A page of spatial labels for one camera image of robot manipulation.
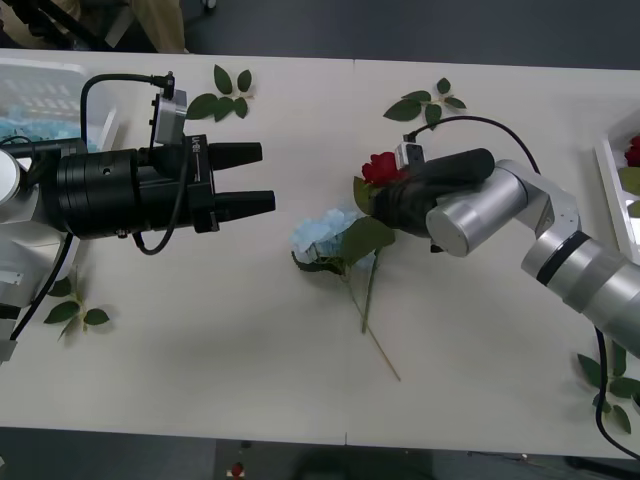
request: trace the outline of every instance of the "white basket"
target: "white basket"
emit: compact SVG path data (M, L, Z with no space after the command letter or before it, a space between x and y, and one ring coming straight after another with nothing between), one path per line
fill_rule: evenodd
M640 264L640 218L629 217L627 206L640 197L622 189L618 170L627 166L624 154L631 139L639 133L640 111L614 125L595 145L618 248L637 264Z
M79 65L0 58L0 116L19 107L24 117L76 122L80 92L90 78ZM97 84L87 102L87 133L99 150L110 150L118 129L117 109L105 85Z

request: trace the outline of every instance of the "green leaf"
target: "green leaf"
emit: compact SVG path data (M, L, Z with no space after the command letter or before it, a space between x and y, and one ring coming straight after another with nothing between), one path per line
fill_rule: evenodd
M187 120L201 120L213 115L218 97L213 93L205 93L193 99L187 109Z
M596 394L596 396L593 398L593 402L591 402L591 405L593 405L594 407L598 406L598 399L600 398L600 394ZM604 413L609 413L611 412L611 405L609 404L609 402L607 402L607 399L605 398L604 400L604 404L602 405L602 411Z
M251 87L251 72L249 70L245 70L240 75L238 75L238 90L241 92L249 91Z
M384 114L385 118L389 120L396 120L398 122L408 122L420 115L422 105L416 100L404 99L393 105Z
M291 252L296 266L303 272L331 272L336 275L344 275L344 260L338 257L321 257L313 263L303 263Z
M76 302L64 302L60 305L56 305L49 312L49 316L46 318L44 323L48 325L52 325L54 323L64 322L73 317L76 313L80 311L80 305Z
M616 378L609 385L609 391L618 398L631 398L640 395L640 382L633 378Z
M236 115L240 118L244 118L247 116L247 112L249 111L249 105L247 105L247 101L244 98L240 97L233 101L233 109L236 111Z
M624 167L618 170L620 184L625 192L640 195L640 168Z
M69 280L69 277L65 277L59 282L54 283L53 288L51 288L47 295L50 295L52 297L66 297L68 295L71 295L72 290L73 289L71 288L71 280Z
M456 97L447 97L444 99L444 103L453 108L458 108L460 110L464 110L467 106L464 104L462 100Z
M408 100L415 100L416 102L426 103L431 101L431 94L424 90L418 90L417 92L408 93L402 98L405 98Z
M600 388L600 364L581 354L578 354L578 361L589 383L596 388Z
M627 212L631 218L640 218L640 201L627 206Z
M219 122L234 110L233 100L229 97L221 97L216 102L216 108L213 110L213 118Z
M356 205L365 215L371 215L371 205L369 198L371 195L371 187L364 183L360 177L353 177L353 199Z
M395 233L384 223L372 217L360 218L345 230L340 257L351 266L374 250L391 245L395 240Z
M451 90L451 83L449 83L449 80L446 78L441 78L436 85L436 88L441 95L444 95L445 93L449 93L449 90Z
M233 93L233 84L231 83L231 77L225 71L224 68L216 65L213 69L213 78L216 82L216 87L224 95L231 95Z
M75 327L77 327L78 325L80 325L80 317L78 317L78 315L76 315L69 321L69 323L67 323L64 326L64 328L60 332L60 335L58 336L58 341L60 341L60 339L62 337L64 337L65 335L70 334L73 331L73 329Z
M84 317L84 323L87 325L102 325L103 323L107 323L109 320L111 320L109 315L99 308L92 308Z
M442 118L442 107L440 105L429 104L424 109L424 119L427 121L427 125L437 122Z
M626 433L631 434L631 423L629 422L629 417L627 416L627 412L625 412L620 405L613 406L613 418Z
M627 351L616 342L613 345L613 374L621 377L627 371Z

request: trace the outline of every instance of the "red rose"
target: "red rose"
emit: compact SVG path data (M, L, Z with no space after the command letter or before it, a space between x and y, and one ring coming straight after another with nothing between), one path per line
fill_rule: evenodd
M362 175L365 183L384 187L389 183L402 180L407 176L407 172L398 170L396 156L393 153L384 152L380 155L371 155L371 163L365 163L362 166Z

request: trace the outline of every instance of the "white table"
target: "white table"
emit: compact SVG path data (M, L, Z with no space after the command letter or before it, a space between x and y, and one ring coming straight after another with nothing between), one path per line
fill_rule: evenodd
M80 255L87 303L111 326L56 342L45 304L0 369L0 425L272 441L619 456L593 421L595 394L575 354L593 329L520 270L533 236L519 224L467 259L400 234L384 253L371 325L387 369L329 275L293 265L288 237L305 217L350 204L372 153L421 123L382 117L401 95L446 76L469 111L519 133L543 174L576 195L587 233L614 244L592 151L594 132L640 105L640 72L349 60L15 52L93 72L163 74L193 98L213 65L254 73L246 119L188 122L209 141L260 141L264 162L220 172L221 191L273 189L277 211L178 231L141 255L107 239ZM112 84L126 125L116 147L148 139L151 87ZM526 161L504 133L449 124L420 137L430 156L475 147ZM154 244L159 235L148 234ZM640 361L630 360L640 373ZM640 417L630 405L640 448Z

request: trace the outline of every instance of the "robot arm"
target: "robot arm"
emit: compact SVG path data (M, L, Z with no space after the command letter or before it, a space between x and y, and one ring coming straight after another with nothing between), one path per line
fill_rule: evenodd
M406 152L406 144L401 149ZM399 166L412 170L410 156L397 158L404 163ZM569 193L511 160L497 162L492 171L491 164L489 152L475 150L414 166L409 181L376 197L375 215L385 221L393 212L393 226L429 236L456 257L466 257L516 218L536 238L522 269L640 357L640 267L580 230L576 201ZM471 171L469 186L462 182L452 193L432 195L430 179L440 177L437 184L446 185L463 171ZM411 225L417 218L423 225Z

